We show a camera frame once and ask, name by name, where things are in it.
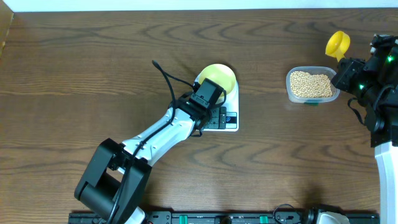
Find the green light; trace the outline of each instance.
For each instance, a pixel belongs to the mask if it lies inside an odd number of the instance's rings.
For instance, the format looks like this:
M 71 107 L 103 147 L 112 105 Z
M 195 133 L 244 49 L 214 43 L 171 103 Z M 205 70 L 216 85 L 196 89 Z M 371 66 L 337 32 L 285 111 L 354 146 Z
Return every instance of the green light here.
M 394 57 L 393 56 L 388 56 L 387 60 L 388 60 L 388 62 L 392 62 L 394 60 Z

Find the white wall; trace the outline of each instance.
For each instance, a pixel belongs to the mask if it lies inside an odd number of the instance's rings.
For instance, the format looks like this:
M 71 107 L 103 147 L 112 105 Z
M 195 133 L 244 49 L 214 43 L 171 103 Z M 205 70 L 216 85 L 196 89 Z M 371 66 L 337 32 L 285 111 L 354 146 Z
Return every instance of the white wall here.
M 4 0 L 4 2 L 14 12 L 398 7 L 398 0 Z

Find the wooden table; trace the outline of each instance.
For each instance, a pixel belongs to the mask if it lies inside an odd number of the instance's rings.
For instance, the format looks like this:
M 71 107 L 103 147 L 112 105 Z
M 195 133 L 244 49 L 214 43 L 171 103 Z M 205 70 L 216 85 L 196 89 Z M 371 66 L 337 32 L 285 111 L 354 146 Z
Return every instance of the wooden table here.
M 397 9 L 18 13 L 0 65 L 0 223 L 65 223 L 87 210 L 73 191 L 97 145 L 156 122 L 170 103 L 156 59 L 193 81 L 212 63 L 236 71 L 240 130 L 181 142 L 156 165 L 143 207 L 267 211 L 281 203 L 379 209 L 369 133 L 346 106 L 291 103 L 296 66 L 336 68 L 374 33 L 398 35 Z M 179 95 L 188 90 L 173 82 Z

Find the plastic container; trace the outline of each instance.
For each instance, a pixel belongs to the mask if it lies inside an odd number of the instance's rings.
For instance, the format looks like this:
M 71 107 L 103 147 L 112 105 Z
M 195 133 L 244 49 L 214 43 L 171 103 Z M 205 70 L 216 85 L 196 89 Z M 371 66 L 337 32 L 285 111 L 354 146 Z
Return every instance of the plastic container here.
M 287 94 L 288 94 L 291 102 L 294 102 L 294 103 L 326 103 L 326 102 L 331 102 L 331 101 L 335 100 L 337 98 L 337 96 L 340 94 L 339 89 L 336 89 L 333 85 L 330 85 L 331 92 L 332 92 L 331 97 L 307 98 L 307 97 L 296 96 L 292 91 L 292 87 L 290 86 L 290 76 L 295 71 L 308 72 L 311 75 L 324 74 L 329 77 L 329 80 L 331 80 L 336 75 L 336 72 L 333 69 L 328 68 L 328 67 L 302 66 L 302 67 L 295 67 L 295 68 L 291 69 L 291 71 L 286 76 L 286 89 L 287 89 Z

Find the yellow cup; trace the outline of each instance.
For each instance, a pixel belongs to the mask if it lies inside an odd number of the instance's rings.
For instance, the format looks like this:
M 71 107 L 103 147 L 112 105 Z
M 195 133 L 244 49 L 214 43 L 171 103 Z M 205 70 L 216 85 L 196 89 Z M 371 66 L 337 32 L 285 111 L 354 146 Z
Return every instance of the yellow cup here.
M 325 54 L 337 58 L 339 62 L 344 58 L 345 52 L 348 50 L 350 43 L 349 36 L 343 31 L 337 31 L 330 37 L 328 44 L 326 45 Z
M 199 74 L 199 84 L 202 84 L 205 78 L 223 87 L 227 95 L 232 92 L 236 83 L 236 77 L 232 69 L 222 64 L 209 65 L 203 69 Z

